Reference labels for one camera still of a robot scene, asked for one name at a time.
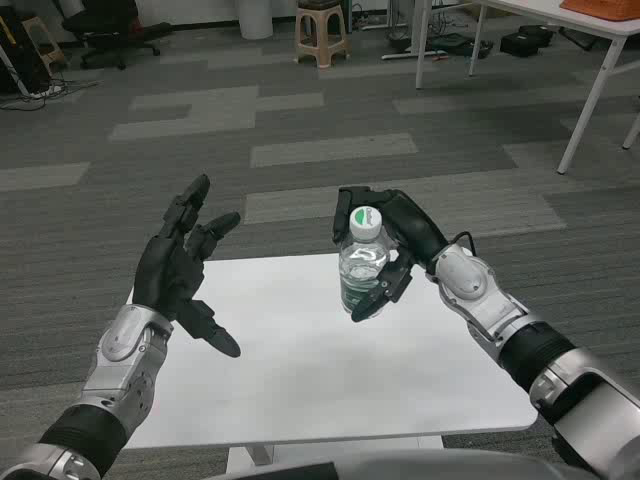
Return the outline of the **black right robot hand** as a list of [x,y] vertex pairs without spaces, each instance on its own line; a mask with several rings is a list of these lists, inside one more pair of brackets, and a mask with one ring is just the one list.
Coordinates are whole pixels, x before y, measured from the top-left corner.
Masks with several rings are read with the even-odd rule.
[[354,322],[396,303],[418,264],[431,263],[449,242],[430,217],[404,192],[375,192],[367,186],[339,189],[333,224],[339,248],[341,301]]

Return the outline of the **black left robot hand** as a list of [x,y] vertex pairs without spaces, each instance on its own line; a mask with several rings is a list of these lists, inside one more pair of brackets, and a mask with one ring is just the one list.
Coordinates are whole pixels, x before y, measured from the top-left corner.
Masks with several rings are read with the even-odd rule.
[[192,338],[222,354],[238,358],[237,341],[216,323],[214,311],[194,298],[204,280],[204,262],[241,220],[239,213],[231,212],[205,224],[198,222],[210,185],[209,177],[201,174],[171,201],[162,227],[139,260],[132,302],[178,322]]

